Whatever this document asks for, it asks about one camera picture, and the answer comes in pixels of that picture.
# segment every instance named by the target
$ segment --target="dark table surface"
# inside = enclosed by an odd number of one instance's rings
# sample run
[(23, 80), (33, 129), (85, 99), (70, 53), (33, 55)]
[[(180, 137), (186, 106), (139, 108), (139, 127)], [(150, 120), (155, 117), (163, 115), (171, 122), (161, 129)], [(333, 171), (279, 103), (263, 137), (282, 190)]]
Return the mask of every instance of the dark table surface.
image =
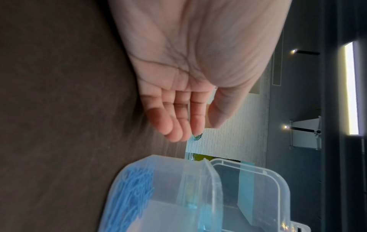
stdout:
[(96, 231), (154, 132), (106, 1), (0, 1), (0, 231)]

